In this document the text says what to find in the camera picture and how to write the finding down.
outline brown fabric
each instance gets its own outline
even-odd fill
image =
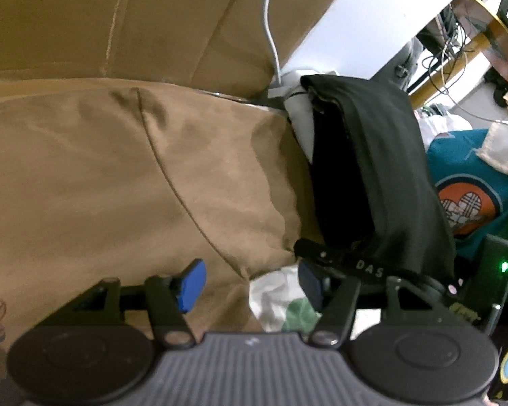
[[[0,0],[0,78],[166,81],[254,97],[274,74],[263,0]],[[271,0],[284,64],[333,0]]]
[[[0,84],[0,396],[11,343],[105,276],[201,257],[196,335],[259,329],[249,279],[293,263],[300,236],[320,237],[280,115],[166,84]]]

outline screw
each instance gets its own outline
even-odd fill
[[[316,331],[310,340],[318,346],[333,346],[339,342],[339,336],[331,331],[320,330]]]
[[[164,340],[171,346],[187,346],[192,344],[193,337],[186,331],[169,331]]]

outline white cable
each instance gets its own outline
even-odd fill
[[[271,53],[273,54],[273,62],[275,67],[275,77],[279,86],[282,85],[282,77],[280,76],[280,61],[278,60],[277,47],[271,35],[271,29],[269,29],[269,0],[263,0],[263,27],[266,33],[267,41],[271,47]]]

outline yellow pole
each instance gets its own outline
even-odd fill
[[[465,68],[467,61],[472,61],[480,53],[489,48],[490,43],[486,36],[482,33],[477,34],[467,45],[465,50],[457,59],[450,59],[444,65],[444,82],[448,83],[451,79],[457,75],[462,69]],[[421,84],[414,92],[410,94],[410,102],[412,108],[420,108],[437,92],[437,89],[442,90],[442,75],[440,70],[431,73],[431,79],[426,80]]]

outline black fabric bag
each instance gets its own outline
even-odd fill
[[[407,94],[331,75],[301,83],[314,107],[311,177],[327,245],[453,282],[453,235]]]

